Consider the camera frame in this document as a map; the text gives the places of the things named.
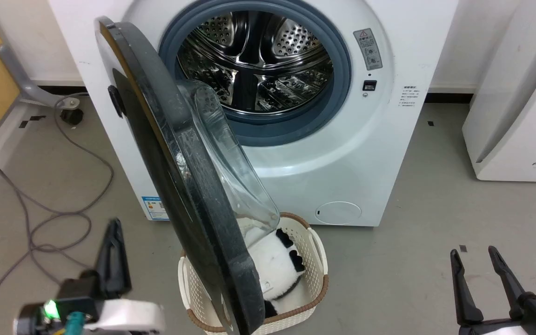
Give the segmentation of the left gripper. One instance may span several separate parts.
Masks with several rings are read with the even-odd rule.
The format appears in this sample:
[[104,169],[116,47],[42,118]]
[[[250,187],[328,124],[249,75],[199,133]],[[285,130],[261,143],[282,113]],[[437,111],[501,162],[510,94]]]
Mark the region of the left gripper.
[[106,227],[95,270],[65,279],[58,290],[63,335],[83,335],[85,331],[159,335],[166,330],[160,305],[122,298],[132,290],[132,280],[119,219],[111,219]]

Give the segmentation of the black round washing machine door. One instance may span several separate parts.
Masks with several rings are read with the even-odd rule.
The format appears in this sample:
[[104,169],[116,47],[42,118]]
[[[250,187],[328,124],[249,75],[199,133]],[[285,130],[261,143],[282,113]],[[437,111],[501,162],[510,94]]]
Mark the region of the black round washing machine door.
[[276,204],[212,87],[173,78],[136,25],[101,16],[95,27],[113,106],[219,322],[228,335],[252,335],[265,305],[250,252],[277,229]]

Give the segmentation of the white front-load washing machine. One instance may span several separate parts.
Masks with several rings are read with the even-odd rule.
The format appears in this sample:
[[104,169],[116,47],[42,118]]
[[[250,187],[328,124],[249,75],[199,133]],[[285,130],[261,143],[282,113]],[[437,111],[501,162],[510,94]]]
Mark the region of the white front-load washing machine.
[[[158,197],[158,193],[127,121],[118,116],[107,91],[111,80],[98,48],[95,21],[106,16],[136,25],[159,55],[159,42],[168,24],[193,1],[47,0],[145,217],[142,196]],[[315,210],[332,201],[347,201],[359,206],[362,215],[355,225],[345,226],[376,227],[389,202],[459,0],[304,2],[334,22],[348,47],[352,69],[344,104],[324,127],[301,140],[268,147],[244,146],[237,140],[281,212],[296,214],[311,225],[324,225],[315,218]],[[366,68],[353,36],[364,28],[374,33],[381,69]],[[364,80],[378,81],[376,90],[362,91]]]

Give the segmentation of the grey rubber door gasket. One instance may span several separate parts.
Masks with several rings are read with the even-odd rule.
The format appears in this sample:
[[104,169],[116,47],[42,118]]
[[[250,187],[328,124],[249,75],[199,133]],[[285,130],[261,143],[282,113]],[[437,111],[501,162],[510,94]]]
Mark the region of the grey rubber door gasket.
[[301,140],[324,127],[341,109],[351,82],[351,57],[340,30],[315,6],[304,0],[195,0],[177,13],[159,42],[158,53],[171,74],[188,79],[177,53],[188,34],[208,18],[223,12],[275,13],[304,25],[321,41],[333,62],[334,76],[317,99],[279,116],[242,116],[220,106],[240,143],[251,147],[280,146]]

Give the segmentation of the blue energy label sticker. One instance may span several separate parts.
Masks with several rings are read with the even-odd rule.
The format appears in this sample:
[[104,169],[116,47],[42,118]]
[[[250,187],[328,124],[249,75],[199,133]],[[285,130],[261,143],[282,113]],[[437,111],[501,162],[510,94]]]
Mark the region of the blue energy label sticker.
[[142,196],[141,199],[149,220],[169,221],[168,214],[159,197]]

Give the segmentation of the black caster wheel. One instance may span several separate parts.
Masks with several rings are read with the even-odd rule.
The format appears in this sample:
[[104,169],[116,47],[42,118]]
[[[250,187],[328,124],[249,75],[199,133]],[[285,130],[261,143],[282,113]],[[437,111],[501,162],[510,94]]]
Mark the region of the black caster wheel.
[[66,124],[73,127],[77,126],[83,120],[83,111],[81,109],[74,110],[62,110],[60,113],[60,119]]

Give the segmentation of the white appliance cabinet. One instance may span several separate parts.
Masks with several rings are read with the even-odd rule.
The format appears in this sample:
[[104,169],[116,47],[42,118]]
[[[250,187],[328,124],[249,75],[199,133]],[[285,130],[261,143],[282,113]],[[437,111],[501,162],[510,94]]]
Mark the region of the white appliance cabinet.
[[536,0],[515,10],[462,131],[479,180],[536,182]]

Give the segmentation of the black and white panda plush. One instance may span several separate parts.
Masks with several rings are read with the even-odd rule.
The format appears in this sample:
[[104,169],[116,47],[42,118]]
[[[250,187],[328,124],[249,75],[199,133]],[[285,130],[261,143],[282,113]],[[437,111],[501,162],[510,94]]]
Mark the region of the black and white panda plush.
[[299,308],[305,296],[302,279],[304,258],[293,240],[279,228],[249,248],[265,305],[265,317],[271,318]]

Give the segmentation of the round white filter cover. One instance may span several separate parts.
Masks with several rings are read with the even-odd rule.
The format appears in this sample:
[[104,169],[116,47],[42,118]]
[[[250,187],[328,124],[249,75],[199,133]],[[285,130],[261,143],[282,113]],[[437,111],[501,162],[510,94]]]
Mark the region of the round white filter cover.
[[332,201],[315,210],[315,218],[325,225],[355,225],[361,215],[361,208],[347,201]]

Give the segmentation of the cream plastic laundry basket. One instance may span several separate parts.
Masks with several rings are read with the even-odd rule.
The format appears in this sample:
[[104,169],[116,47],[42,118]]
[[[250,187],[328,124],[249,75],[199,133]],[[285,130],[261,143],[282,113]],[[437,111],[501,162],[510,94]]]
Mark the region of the cream plastic laundry basket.
[[[302,217],[287,212],[281,213],[278,228],[291,237],[304,258],[306,271],[301,281],[305,290],[304,301],[297,309],[265,318],[252,335],[270,335],[304,322],[323,300],[329,286],[328,262],[319,235]],[[177,272],[181,301],[191,322],[206,335],[226,335],[210,297],[185,253],[181,255]]]

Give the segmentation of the grey metal stand leg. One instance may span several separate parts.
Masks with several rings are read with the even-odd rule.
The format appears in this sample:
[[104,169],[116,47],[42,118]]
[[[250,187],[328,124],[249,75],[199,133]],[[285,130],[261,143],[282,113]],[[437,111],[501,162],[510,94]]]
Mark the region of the grey metal stand leg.
[[80,106],[78,98],[51,94],[38,87],[28,76],[12,48],[6,44],[0,45],[0,59],[19,87],[21,101],[64,110],[76,110]]

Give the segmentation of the stainless steel washer drum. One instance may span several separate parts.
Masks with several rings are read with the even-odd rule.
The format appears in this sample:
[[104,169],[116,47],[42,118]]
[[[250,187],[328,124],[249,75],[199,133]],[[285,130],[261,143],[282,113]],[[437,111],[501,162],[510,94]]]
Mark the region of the stainless steel washer drum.
[[181,72],[206,83],[236,115],[294,112],[321,95],[334,76],[321,41],[275,13],[223,12],[192,30],[177,53]]

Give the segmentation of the grey warning sticker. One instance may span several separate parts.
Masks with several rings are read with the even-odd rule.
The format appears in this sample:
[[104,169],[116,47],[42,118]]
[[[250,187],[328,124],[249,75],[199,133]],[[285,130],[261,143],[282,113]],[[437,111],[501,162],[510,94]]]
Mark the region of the grey warning sticker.
[[353,32],[353,36],[359,45],[363,60],[368,71],[383,68],[378,43],[370,28],[364,28]]

